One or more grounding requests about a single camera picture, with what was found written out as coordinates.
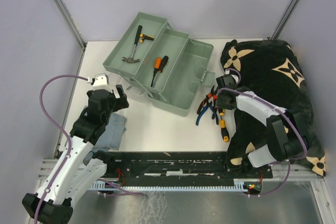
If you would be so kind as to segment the small yellow black screwdriver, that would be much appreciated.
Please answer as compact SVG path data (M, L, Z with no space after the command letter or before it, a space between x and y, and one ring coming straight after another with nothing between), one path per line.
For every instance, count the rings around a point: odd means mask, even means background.
M218 113L219 113L220 116L224 116L225 110L221 109L221 108L218 108Z

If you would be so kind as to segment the blue handled pliers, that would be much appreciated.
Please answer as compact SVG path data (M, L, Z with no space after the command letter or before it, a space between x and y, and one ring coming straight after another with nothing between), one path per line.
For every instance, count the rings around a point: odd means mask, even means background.
M210 109L210 111L212 112L212 115L214 116L215 122L217 125L219 125L219 119L218 119L218 115L217 112L215 111L215 107L212 105L212 102L206 102L206 104L203 106L203 108L201 109L197 119L196 119L196 126L199 125L200 120L202 118L202 116L205 114L205 112Z

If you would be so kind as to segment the black handled claw hammer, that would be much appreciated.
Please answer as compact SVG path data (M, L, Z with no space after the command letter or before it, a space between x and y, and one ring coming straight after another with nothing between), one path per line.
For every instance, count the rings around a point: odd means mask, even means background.
M142 31L142 25L139 25L138 28L137 28L137 31L136 31L136 36L135 36L135 39L134 39L134 44L133 44L133 48L132 48L132 51L131 51L131 55L128 58L122 57L123 62L127 62L127 63L138 63L138 62L140 62L140 59L135 59L134 55L135 55L136 48L138 46L141 31Z

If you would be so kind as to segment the orange black nut driver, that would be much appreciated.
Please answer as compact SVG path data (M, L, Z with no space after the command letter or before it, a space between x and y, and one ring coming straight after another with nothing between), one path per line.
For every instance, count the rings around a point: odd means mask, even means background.
M159 73L156 74L154 81L153 81L153 87L156 85L156 82L159 78L159 75L162 73L164 67L166 66L167 62L169 60L168 56L164 56L163 59L161 60L160 66L159 66Z

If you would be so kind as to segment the green plastic tool box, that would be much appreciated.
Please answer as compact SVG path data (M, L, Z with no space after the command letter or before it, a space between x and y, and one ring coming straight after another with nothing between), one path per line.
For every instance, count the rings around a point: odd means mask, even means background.
M199 87L213 85L215 75L207 69L213 50L173 29L167 18L139 12L103 66L155 107L187 116Z

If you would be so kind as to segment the orange handled screwdriver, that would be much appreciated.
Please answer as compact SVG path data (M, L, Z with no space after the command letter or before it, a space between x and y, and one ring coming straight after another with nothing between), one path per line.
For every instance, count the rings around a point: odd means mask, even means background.
M153 87L154 78L155 78L157 72L159 71L161 60L162 60L161 57L157 57L156 60L155 60L154 71L153 71L153 78L152 78L152 82L151 82L150 87Z

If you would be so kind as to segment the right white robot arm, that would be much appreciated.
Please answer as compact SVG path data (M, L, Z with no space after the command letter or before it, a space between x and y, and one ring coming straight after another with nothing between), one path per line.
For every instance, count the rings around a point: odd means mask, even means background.
M241 164L243 175L254 177L264 165L307 156L310 137L301 112L276 106L245 87L239 88L231 74L216 78L216 82L218 108L246 112L266 127L267 142L247 154L248 160Z

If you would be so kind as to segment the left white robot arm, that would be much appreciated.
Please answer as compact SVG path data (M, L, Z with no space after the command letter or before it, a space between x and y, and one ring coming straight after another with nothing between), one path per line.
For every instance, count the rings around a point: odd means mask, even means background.
M111 89L94 88L87 92L88 105L70 131L70 142L46 181L35 193L27 193L22 204L35 223L68 223L79 199L100 177L116 171L111 154L97 151L88 167L79 166L105 132L112 113L129 107L122 85Z

